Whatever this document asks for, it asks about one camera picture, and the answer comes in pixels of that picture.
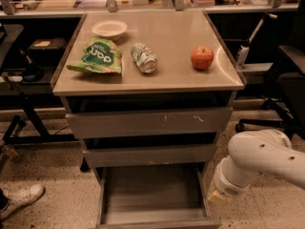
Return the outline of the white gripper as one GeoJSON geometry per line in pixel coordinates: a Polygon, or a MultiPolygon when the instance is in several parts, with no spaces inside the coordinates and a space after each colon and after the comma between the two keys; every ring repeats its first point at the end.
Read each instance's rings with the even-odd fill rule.
{"type": "Polygon", "coordinates": [[[213,187],[213,190],[208,192],[208,201],[217,204],[225,204],[228,202],[227,198],[237,198],[250,188],[250,186],[239,187],[229,182],[220,166],[214,171],[213,187]]]}

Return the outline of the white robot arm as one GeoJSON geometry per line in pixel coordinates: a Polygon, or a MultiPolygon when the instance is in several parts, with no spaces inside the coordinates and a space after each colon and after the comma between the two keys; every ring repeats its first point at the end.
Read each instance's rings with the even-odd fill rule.
{"type": "Polygon", "coordinates": [[[278,130],[235,134],[228,152],[214,170],[208,192],[211,202],[225,203],[240,197],[263,175],[305,189],[305,153],[294,150],[290,139],[278,130]]]}

